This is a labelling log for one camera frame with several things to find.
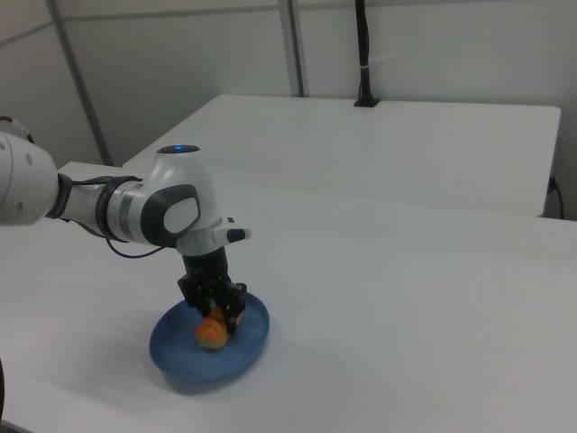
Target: table surface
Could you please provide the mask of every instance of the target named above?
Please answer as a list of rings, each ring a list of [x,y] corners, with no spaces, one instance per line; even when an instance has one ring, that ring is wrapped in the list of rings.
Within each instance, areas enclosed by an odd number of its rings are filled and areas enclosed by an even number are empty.
[[[347,99],[220,96],[128,161],[163,146],[203,151],[217,179],[535,217],[560,110]]]
[[[574,431],[573,223],[232,182],[207,150],[221,211],[252,228],[227,252],[270,311],[261,357],[229,381],[173,382],[148,342],[182,300],[176,252],[131,261],[73,223],[0,227],[7,420],[38,433]]]

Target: blue plate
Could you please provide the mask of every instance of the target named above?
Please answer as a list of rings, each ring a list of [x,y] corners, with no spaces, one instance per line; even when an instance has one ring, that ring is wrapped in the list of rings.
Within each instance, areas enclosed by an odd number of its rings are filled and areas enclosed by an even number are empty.
[[[195,337],[202,315],[182,301],[167,311],[151,334],[152,361],[165,374],[191,383],[207,383],[239,373],[261,352],[269,334],[269,311],[247,294],[243,321],[220,350],[206,349]]]

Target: orange object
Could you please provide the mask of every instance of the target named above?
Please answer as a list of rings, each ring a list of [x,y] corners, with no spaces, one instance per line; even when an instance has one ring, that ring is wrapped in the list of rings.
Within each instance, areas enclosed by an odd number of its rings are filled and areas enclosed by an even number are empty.
[[[195,329],[198,343],[210,349],[220,349],[228,341],[229,335],[224,323],[224,314],[218,307],[213,307],[207,317]]]

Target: white wall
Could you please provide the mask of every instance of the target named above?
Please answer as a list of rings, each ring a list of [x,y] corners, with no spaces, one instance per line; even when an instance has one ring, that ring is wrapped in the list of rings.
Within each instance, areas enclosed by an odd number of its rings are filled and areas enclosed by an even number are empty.
[[[356,97],[354,10],[311,8],[316,3],[299,2],[307,92],[311,97]],[[371,57],[389,57],[371,67],[376,96],[562,108],[554,170],[565,213],[577,219],[576,1],[374,6],[367,8],[367,19]],[[556,199],[549,205],[556,214]]]
[[[26,125],[59,167],[101,162],[43,1],[0,2],[0,65],[0,114]]]
[[[290,96],[276,0],[59,5],[116,164],[217,95]]]

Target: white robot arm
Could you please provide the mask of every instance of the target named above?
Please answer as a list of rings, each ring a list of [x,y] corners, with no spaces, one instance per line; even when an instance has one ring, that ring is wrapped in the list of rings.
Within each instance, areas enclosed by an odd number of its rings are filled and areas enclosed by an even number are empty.
[[[71,180],[38,146],[0,133],[0,225],[30,225],[42,217],[75,221],[108,240],[176,248],[187,274],[179,287],[205,316],[212,300],[229,333],[244,310],[246,286],[228,277],[224,246],[250,237],[222,218],[215,184],[191,145],[160,149],[151,174]]]

